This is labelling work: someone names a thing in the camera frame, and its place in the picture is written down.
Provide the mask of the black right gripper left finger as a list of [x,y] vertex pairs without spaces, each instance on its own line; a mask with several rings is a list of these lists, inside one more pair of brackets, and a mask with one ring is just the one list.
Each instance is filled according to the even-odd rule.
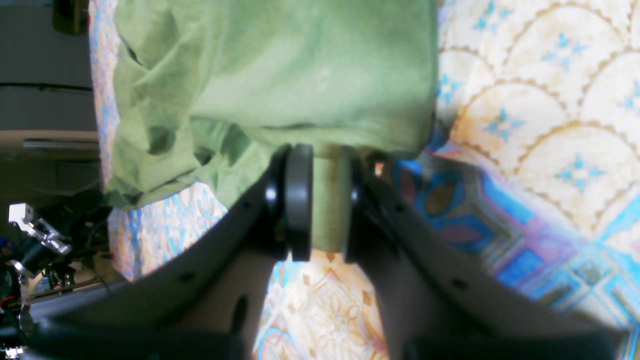
[[42,360],[249,360],[274,266],[311,257],[313,148],[284,145],[227,214],[157,271],[37,323]]

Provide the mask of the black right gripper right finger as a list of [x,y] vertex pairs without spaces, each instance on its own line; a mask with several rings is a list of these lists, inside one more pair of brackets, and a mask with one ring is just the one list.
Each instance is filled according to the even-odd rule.
[[450,246],[356,150],[343,260],[374,287],[391,360],[613,360],[626,331],[539,305]]

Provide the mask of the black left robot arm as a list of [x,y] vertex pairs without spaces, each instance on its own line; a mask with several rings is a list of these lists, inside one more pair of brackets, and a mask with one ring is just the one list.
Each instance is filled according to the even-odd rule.
[[50,312],[71,309],[87,286],[112,287],[96,271],[95,257],[110,256],[108,218],[100,198],[71,197],[35,209],[12,203],[7,221],[20,243],[1,257],[1,358],[20,359],[34,323]]

